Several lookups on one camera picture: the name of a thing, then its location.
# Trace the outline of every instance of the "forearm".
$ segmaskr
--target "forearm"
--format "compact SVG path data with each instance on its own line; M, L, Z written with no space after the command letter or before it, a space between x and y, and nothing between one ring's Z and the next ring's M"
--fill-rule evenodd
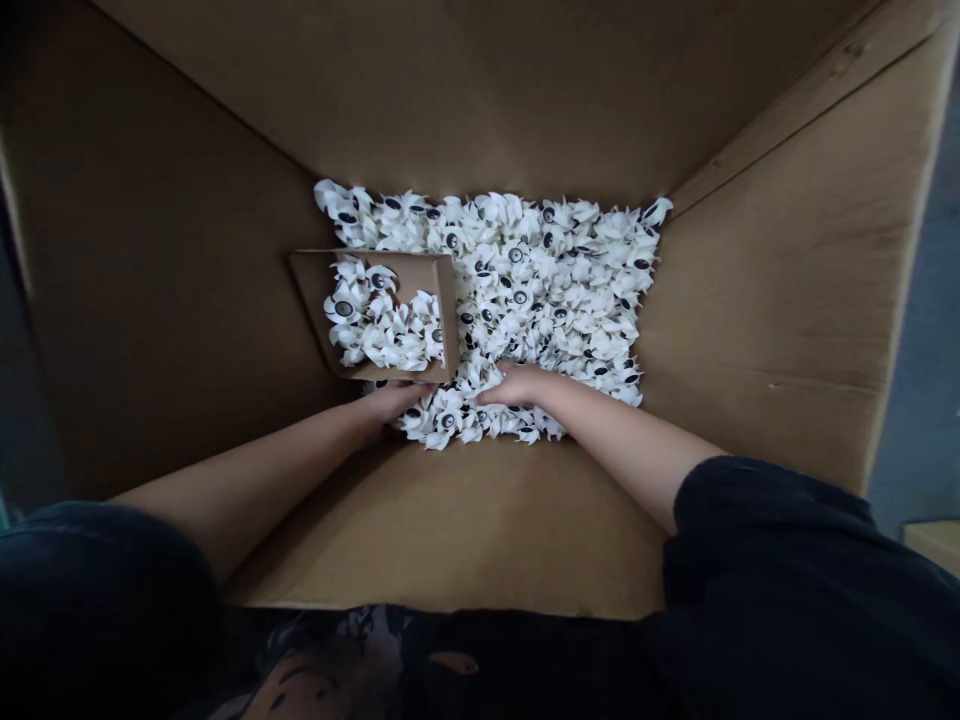
M696 435L586 385L538 375L534 404L550 413L668 533L673 503L689 472L726 453Z
M362 401L341 405L112 502L177 527L197 543L223 582L378 427Z

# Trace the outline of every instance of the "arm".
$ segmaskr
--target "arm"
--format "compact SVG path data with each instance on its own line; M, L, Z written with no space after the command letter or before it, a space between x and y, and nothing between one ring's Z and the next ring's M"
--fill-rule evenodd
M576 380L509 360L503 383L477 396L478 405L536 405L613 476L656 523L677 531L673 503L680 485L718 447Z
M433 391L387 386L118 495L178 528L223 583L303 498L354 451Z

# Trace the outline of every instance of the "black sleeve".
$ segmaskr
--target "black sleeve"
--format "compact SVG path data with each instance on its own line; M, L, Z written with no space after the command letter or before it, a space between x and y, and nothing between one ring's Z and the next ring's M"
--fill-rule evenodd
M167 717L219 632L206 560L153 517L64 503L0 535L0 677L10 717Z
M960 717L960 583L862 499L713 458L677 496L645 652L696 716Z

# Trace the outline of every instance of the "person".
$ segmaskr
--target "person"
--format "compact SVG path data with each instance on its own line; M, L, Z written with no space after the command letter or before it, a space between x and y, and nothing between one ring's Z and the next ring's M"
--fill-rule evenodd
M340 635L322 613L278 613L262 647L225 649L218 586L432 389L390 385L0 537L8 716L960 717L960 584L878 534L866 502L568 378L501 370L479 405L543 408L671 536L664 611L379 607L338 616Z

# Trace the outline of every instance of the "hand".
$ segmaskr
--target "hand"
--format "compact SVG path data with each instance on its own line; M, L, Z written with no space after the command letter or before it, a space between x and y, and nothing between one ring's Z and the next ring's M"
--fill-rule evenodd
M477 395L477 405L536 405L540 386L553 375L538 365L517 365L511 360L501 360L497 368L503 373L503 382Z
M357 402L377 425L385 425L396 420L413 407L417 400L436 389L437 386L432 384L414 385L407 380L392 380L390 384L374 390Z

